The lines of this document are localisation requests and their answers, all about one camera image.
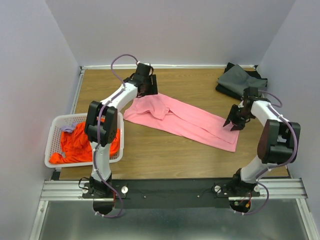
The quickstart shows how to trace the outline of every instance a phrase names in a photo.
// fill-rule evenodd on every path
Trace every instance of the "orange cloth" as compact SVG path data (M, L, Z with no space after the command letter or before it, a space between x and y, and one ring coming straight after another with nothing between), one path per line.
M52 154L49 163L51 164L72 164L92 162L92 149L88 136L85 134L86 122L76 125L72 133L63 131L61 134L61 150L65 157L60 153ZM116 131L116 136L110 146L110 157L115 155L120 148L120 129Z

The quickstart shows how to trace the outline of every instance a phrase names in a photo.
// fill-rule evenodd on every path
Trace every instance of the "white wall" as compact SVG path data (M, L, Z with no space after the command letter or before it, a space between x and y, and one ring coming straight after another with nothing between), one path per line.
M70 111L79 65L44 0L0 7L0 239L28 239L53 118Z
M320 1L297 0L264 55L258 71L268 90L283 100L281 112L301 124L296 161L308 204L320 232Z
M81 66L258 64L294 1L46 0Z

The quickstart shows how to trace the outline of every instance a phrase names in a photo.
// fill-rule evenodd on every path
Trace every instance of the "black fabric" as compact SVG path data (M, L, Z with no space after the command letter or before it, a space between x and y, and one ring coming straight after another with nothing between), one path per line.
M228 64L226 65L226 68L224 69L223 73L228 72L232 67L234 67L235 65L231 62L228 62ZM263 80L268 80L267 78L262 78L261 75L256 71L245 71L247 74L249 74L249 76L256 78L256 79L263 79ZM218 91L219 93L225 94L229 97L232 97L234 99L237 100L242 100L242 95L238 95L237 93L229 90L228 88L222 86L221 84L218 83L218 85L215 87L215 90Z

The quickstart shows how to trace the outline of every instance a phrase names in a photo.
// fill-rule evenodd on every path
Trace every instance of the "wooden table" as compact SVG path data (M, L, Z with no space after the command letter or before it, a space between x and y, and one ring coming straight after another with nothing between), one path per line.
M133 69L119 69L126 78ZM222 68L155 69L158 90L184 103L226 118L239 101L215 90ZM101 101L120 86L110 70L86 70L75 113L86 113L91 101ZM168 132L124 121L123 158L111 164L114 179L232 177L257 154L263 127L257 119L240 131L236 152L228 152ZM60 180L89 177L92 166L65 167ZM269 176L288 176L285 167Z

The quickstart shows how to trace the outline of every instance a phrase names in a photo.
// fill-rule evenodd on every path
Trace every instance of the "pink towel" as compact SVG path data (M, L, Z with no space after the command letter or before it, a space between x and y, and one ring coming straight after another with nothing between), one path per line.
M225 119L163 94L135 98L124 119L202 144L235 152L239 131L223 127Z

